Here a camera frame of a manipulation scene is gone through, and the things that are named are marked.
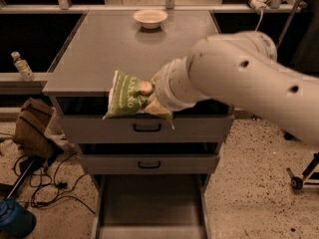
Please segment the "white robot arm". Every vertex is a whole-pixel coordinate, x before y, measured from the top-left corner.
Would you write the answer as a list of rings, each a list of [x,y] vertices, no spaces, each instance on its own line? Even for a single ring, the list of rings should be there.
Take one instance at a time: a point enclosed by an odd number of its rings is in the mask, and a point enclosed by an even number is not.
[[[151,102],[162,109],[178,112],[208,99],[319,145],[319,79],[278,64],[274,43],[261,32],[207,37],[156,74]]]

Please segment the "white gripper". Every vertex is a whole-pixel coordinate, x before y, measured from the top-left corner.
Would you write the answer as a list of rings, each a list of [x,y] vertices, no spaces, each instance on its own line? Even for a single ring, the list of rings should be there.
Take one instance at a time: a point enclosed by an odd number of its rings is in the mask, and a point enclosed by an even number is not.
[[[172,112],[192,108],[209,99],[190,82],[186,58],[167,63],[150,82],[156,85],[156,95],[148,98],[144,111],[159,118],[171,119]]]

